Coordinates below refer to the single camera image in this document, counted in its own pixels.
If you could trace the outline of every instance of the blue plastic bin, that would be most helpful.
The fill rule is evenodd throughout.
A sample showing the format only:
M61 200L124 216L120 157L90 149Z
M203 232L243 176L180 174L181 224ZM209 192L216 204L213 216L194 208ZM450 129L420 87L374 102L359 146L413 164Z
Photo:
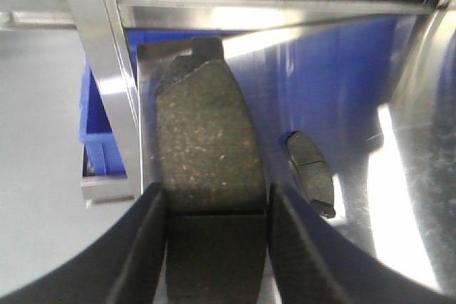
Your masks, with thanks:
M85 145L90 165L95 174L125 173L122 158L88 61L85 62L82 76L80 106L79 140Z

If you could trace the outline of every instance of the gray floor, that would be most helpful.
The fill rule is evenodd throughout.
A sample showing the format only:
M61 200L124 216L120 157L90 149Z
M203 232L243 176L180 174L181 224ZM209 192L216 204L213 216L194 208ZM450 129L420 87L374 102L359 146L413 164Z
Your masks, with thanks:
M0 295L61 265L130 203L87 209L74 31L0 32Z

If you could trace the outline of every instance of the blue storage crate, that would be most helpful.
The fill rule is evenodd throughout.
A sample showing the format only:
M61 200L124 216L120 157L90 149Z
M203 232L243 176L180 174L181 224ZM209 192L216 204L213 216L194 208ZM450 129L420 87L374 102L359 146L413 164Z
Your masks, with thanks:
M79 140L85 145L90 165L95 174L125 173L122 158L88 61L85 62L82 76L80 107Z

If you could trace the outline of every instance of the metal frame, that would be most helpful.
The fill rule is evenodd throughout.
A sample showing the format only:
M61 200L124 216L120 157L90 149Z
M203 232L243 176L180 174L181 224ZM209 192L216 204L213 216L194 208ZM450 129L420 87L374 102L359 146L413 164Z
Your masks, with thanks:
M254 31L359 16L420 14L425 19L415 31L417 43L410 48L405 69L419 73L432 63L428 51L436 44L434 37L442 26L448 32L452 25L455 4L454 0L5 0L0 4L0 30L78 29L127 172L128 183L115 177L109 182L123 184L118 197L137 197L143 190L140 111L124 28ZM234 12L236 16L227 18ZM107 179L95 192L97 179L85 178L86 199L109 197L103 190Z
M68 0L108 115L128 185L118 197L139 197L141 176L138 93L115 0ZM109 191L101 196L110 196Z

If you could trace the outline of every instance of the metal rail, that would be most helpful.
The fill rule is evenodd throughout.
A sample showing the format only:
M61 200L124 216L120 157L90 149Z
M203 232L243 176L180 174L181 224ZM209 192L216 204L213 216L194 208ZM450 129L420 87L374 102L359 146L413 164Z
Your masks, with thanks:
M68 0L101 94L129 187L119 196L143 192L139 106L128 45L115 0Z

